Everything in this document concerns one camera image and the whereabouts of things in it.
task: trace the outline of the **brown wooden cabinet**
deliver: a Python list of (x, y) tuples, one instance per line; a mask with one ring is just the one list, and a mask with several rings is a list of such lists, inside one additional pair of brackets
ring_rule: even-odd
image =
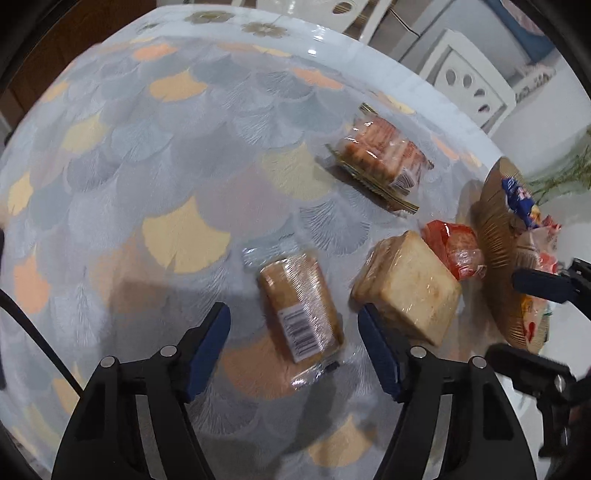
[(156, 0), (80, 0), (43, 36), (0, 99), (15, 127), (60, 72), (87, 48), (156, 8)]

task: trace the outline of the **red snack package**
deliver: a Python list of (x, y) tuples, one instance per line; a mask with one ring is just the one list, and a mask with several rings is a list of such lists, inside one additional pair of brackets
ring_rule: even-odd
[(433, 220), (423, 228), (423, 239), (457, 280), (486, 271), (476, 234), (467, 225)]

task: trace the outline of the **screw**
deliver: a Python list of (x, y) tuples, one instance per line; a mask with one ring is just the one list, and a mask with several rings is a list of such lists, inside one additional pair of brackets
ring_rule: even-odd
[(560, 375), (556, 375), (556, 378), (554, 379), (554, 386), (556, 387), (556, 390), (562, 393), (566, 387), (566, 380)]
[(476, 368), (484, 368), (486, 367), (486, 360), (484, 360), (481, 356), (475, 356), (472, 358), (472, 365)]
[(177, 352), (177, 348), (174, 345), (163, 346), (160, 349), (160, 355), (162, 356), (173, 356)]
[(425, 358), (427, 356), (427, 351), (422, 346), (414, 346), (410, 349), (410, 354), (414, 358)]
[(106, 356), (104, 357), (101, 361), (100, 361), (100, 365), (102, 368), (109, 368), (112, 367), (113, 364), (115, 363), (115, 357), (112, 356)]

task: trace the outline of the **plastic wrap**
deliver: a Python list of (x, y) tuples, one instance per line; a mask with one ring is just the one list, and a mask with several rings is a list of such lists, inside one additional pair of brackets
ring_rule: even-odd
[(333, 150), (340, 165), (394, 210), (415, 213), (423, 172), (433, 168), (402, 132), (365, 104), (364, 114)]
[(376, 245), (352, 297), (373, 303), (412, 338), (439, 346), (456, 315), (462, 289), (420, 235), (408, 231)]
[(433, 220), (421, 233), (431, 250), (457, 280), (486, 273), (484, 254), (478, 247), (474, 230), (467, 225)]
[[(534, 268), (547, 273), (557, 271), (556, 246), (561, 226), (552, 217), (546, 217), (541, 226), (526, 230), (518, 238), (515, 248), (515, 268)], [(523, 295), (521, 300), (523, 331), (530, 348), (543, 320), (548, 321), (552, 312), (547, 300)]]
[(243, 249), (247, 270), (258, 272), (258, 283), (272, 310), (272, 335), (284, 360), (297, 365), (291, 379), (295, 388), (311, 383), (335, 361), (344, 337), (339, 315), (314, 251), (293, 236), (274, 245)]

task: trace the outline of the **blue snack wrapper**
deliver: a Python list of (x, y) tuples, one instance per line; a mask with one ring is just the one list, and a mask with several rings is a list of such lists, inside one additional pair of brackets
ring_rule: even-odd
[(525, 223), (528, 230), (540, 227), (540, 209), (527, 189), (513, 177), (501, 180), (509, 208)]

